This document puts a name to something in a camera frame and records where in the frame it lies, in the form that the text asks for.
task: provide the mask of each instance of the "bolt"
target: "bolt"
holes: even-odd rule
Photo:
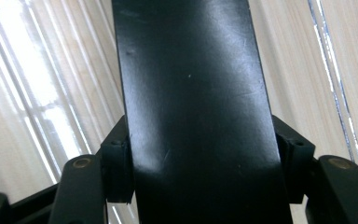
[[[91,159],[89,158],[82,158],[78,159],[77,161],[74,161],[74,167],[75,168],[84,168],[88,166],[91,163]]]
[[[349,162],[339,158],[331,158],[328,161],[340,169],[347,170],[351,168],[351,164]]]

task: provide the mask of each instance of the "wooden surface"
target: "wooden surface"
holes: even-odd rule
[[[316,156],[348,158],[308,1],[250,3],[272,113],[314,143]],[[358,140],[358,0],[323,0],[322,6]],[[11,7],[17,8],[10,5],[0,11],[14,13]],[[39,36],[37,50],[50,52],[50,58],[46,54],[41,58],[46,60],[46,74],[58,93],[57,106],[73,127],[76,143],[87,148],[79,152],[95,152],[123,113],[110,0],[35,0],[22,13],[27,8],[34,13],[34,20],[31,14],[22,17],[31,18],[27,29],[32,32],[28,34]],[[46,45],[41,44],[42,37]],[[5,72],[0,64],[0,191],[16,202],[52,184],[54,178],[48,169],[59,175],[60,165],[47,168],[44,156],[61,161],[69,158],[59,150],[48,152],[37,147],[56,140],[38,142],[33,138],[27,120],[34,117],[14,103],[15,92]],[[31,106],[29,109],[41,113]],[[55,132],[43,122],[34,131]],[[112,206],[112,217],[117,214],[122,223],[136,223],[133,207]],[[307,223],[303,206],[292,206],[292,212],[295,223]]]

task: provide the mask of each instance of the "screw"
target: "screw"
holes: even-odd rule
[[[344,161],[342,159],[339,158],[331,158],[328,160],[331,164],[335,165],[336,167],[340,168],[340,169],[350,169],[351,168],[351,164],[347,161]]]
[[[84,168],[88,166],[91,163],[91,159],[89,158],[82,158],[78,159],[77,161],[74,161],[74,167],[75,168]]]

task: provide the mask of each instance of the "black panel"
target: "black panel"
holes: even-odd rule
[[[291,223],[247,1],[113,8],[142,223]]]

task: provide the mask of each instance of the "black rectangular object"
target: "black rectangular object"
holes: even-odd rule
[[[243,0],[114,0],[142,223],[291,223]]]

